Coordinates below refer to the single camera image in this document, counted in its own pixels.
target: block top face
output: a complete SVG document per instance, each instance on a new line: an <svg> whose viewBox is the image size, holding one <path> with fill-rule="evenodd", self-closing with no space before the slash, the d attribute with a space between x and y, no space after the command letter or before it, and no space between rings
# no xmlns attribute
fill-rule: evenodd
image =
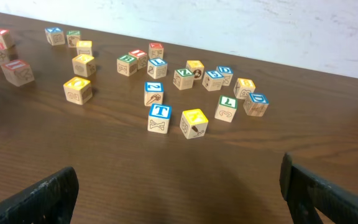
<svg viewBox="0 0 358 224"><path fill-rule="evenodd" d="M194 76L193 72L191 72L189 69L187 68L183 68L183 69L178 69L176 70L177 73L181 76L181 77L189 77L189 76Z"/></svg>
<svg viewBox="0 0 358 224"><path fill-rule="evenodd" d="M151 48L157 48L157 49L163 48L162 44L160 44L160 43L150 43L150 47Z"/></svg>
<svg viewBox="0 0 358 224"><path fill-rule="evenodd" d="M126 63L131 63L131 62L135 61L136 58L133 56L130 56L130 55L123 55L123 56L119 57L118 60L121 60Z"/></svg>
<svg viewBox="0 0 358 224"><path fill-rule="evenodd" d="M146 54L145 52L143 52L141 50L134 50L134 51L131 51L129 53L132 54L132 55L135 55L136 57L140 57L140 56L143 56L143 55Z"/></svg>
<svg viewBox="0 0 358 224"><path fill-rule="evenodd" d="M230 67L218 66L218 67L217 67L217 70L218 70L220 73L233 74L233 70L231 70Z"/></svg>
<svg viewBox="0 0 358 224"><path fill-rule="evenodd" d="M92 41L79 40L79 41L77 41L77 47L92 47Z"/></svg>
<svg viewBox="0 0 358 224"><path fill-rule="evenodd" d="M170 119L171 118L172 108L168 105L159 105L153 103L150 107L149 116L156 118Z"/></svg>
<svg viewBox="0 0 358 224"><path fill-rule="evenodd" d="M186 120L191 125L207 123L208 119L200 109L193 109L184 111L183 114L185 115Z"/></svg>
<svg viewBox="0 0 358 224"><path fill-rule="evenodd" d="M193 68L204 68L204 65L199 60L189 60L187 63Z"/></svg>
<svg viewBox="0 0 358 224"><path fill-rule="evenodd" d="M63 32L63 30L59 27L51 27L51 28L46 28L45 32L54 33L54 32Z"/></svg>
<svg viewBox="0 0 358 224"><path fill-rule="evenodd" d="M154 66L161 66L161 65L167 64L164 60L162 60L160 58L150 59L149 62L151 62Z"/></svg>
<svg viewBox="0 0 358 224"><path fill-rule="evenodd" d="M144 89L147 92L164 92L164 87L162 83L157 82L146 82L144 85Z"/></svg>
<svg viewBox="0 0 358 224"><path fill-rule="evenodd" d="M74 77L70 81L66 82L63 86L72 88L74 90L81 90L89 83L91 83L89 80L86 80L84 78Z"/></svg>
<svg viewBox="0 0 358 224"><path fill-rule="evenodd" d="M237 109L237 99L228 96L221 95L221 97L219 98L219 104L222 106L228 106Z"/></svg>
<svg viewBox="0 0 358 224"><path fill-rule="evenodd" d="M24 67L26 65L29 65L29 64L26 63L23 60L13 60L13 61L11 61L9 63L4 64L3 67L5 67L5 68L7 68L9 70L15 70L15 69Z"/></svg>
<svg viewBox="0 0 358 224"><path fill-rule="evenodd" d="M79 56L73 58L74 61L80 62L80 63L88 63L92 61L94 57L86 54L80 54Z"/></svg>
<svg viewBox="0 0 358 224"><path fill-rule="evenodd" d="M218 71L215 71L215 70L206 71L206 73L207 73L211 78L223 78L223 75L220 74Z"/></svg>
<svg viewBox="0 0 358 224"><path fill-rule="evenodd" d="M263 104L269 103L266 96L261 93L249 93L249 96L251 97L251 100L254 103L263 103Z"/></svg>
<svg viewBox="0 0 358 224"><path fill-rule="evenodd" d="M248 80L246 78L238 78L237 80L240 83L240 85L243 87L256 88L256 86L252 80Z"/></svg>
<svg viewBox="0 0 358 224"><path fill-rule="evenodd" d="M81 35L81 31L79 30L69 30L66 35Z"/></svg>

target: wood grain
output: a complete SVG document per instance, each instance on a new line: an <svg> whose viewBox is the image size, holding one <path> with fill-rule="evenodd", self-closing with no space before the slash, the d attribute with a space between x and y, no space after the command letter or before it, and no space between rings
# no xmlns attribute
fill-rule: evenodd
<svg viewBox="0 0 358 224"><path fill-rule="evenodd" d="M0 68L0 201L65 166L80 192L72 223L290 223L278 177L283 153L358 194L358 79L249 58L165 44L164 104L173 108L168 134L147 131L143 68L131 77L116 59L151 40L79 29L94 43L98 71L94 97L78 106L63 84L74 76L75 49L50 46L46 27L78 29L0 14L11 30L13 59L28 62L35 82L17 88ZM270 101L262 118L246 115L243 101L232 123L214 119L220 95L195 82L178 90L173 71L187 60L206 69L228 65L250 78ZM183 110L200 108L206 135L186 140Z"/></svg>

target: brown tabletop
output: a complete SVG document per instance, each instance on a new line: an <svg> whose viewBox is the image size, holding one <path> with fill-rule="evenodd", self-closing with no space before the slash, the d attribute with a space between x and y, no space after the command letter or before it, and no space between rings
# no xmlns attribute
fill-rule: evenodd
<svg viewBox="0 0 358 224"><path fill-rule="evenodd" d="M53 26L93 41L98 71L83 106L65 99L76 50L47 42L44 29ZM168 134L150 133L144 83L154 80L145 68L118 74L116 60L148 51L151 40L6 14L0 27L16 41L13 59L35 75L16 87L0 68L0 201L73 166L80 191L72 223L291 223L278 184L286 151L358 195L358 79L164 44L168 75L158 82L173 111ZM201 81L178 90L173 71L187 60L212 70L228 65L233 79L252 79L270 102L265 115L247 116L240 100L232 123L214 119L219 96L234 96L234 81L220 91ZM195 108L209 124L204 137L187 140L179 120Z"/></svg>

